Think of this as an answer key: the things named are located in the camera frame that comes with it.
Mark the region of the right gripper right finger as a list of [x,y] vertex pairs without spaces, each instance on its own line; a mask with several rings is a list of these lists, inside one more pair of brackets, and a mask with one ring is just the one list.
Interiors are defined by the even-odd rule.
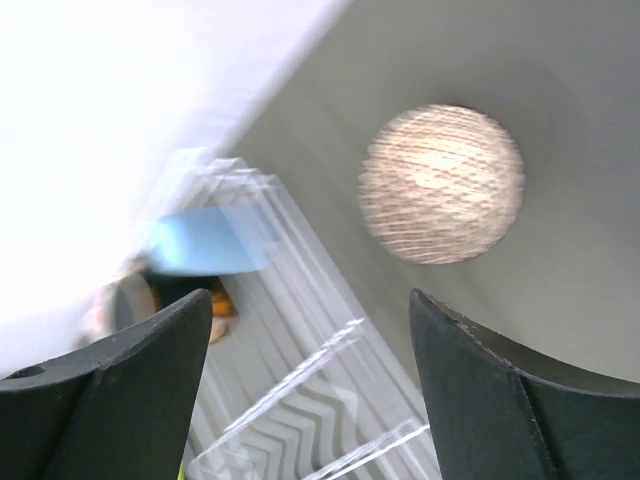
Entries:
[[638,384],[532,350],[418,289],[409,325],[443,478],[638,478]]

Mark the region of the beige mesh patterned bowl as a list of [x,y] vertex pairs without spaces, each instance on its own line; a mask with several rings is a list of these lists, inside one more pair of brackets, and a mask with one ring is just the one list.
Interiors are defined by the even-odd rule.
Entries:
[[373,137],[359,175],[369,233],[391,254],[420,265],[486,253],[515,222],[525,162],[496,120],[463,106],[405,111]]

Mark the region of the black skull mug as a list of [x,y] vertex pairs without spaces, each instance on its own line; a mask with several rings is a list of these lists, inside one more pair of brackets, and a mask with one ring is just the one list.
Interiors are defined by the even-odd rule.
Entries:
[[83,319],[84,340],[105,339],[180,307],[195,309],[202,341],[209,344],[223,338],[238,315],[220,276],[161,273],[136,258],[97,290]]

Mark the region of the white wire dish rack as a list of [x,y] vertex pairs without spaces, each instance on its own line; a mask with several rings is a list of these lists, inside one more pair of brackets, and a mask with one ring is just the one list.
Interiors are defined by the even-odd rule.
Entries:
[[238,317],[207,353],[191,479],[437,479],[416,385],[280,180],[208,149],[176,152],[166,212],[237,205],[260,263],[225,279]]

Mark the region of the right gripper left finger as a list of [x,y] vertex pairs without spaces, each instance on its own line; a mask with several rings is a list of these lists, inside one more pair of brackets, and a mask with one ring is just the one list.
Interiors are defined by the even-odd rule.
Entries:
[[175,479],[208,343],[193,307],[1,381],[4,479]]

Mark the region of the light blue cup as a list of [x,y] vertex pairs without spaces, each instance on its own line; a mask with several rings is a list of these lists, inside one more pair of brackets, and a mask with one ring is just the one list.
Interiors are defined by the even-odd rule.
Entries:
[[152,270],[162,275],[233,275],[268,266],[276,240],[255,204],[213,206],[157,220],[145,253]]

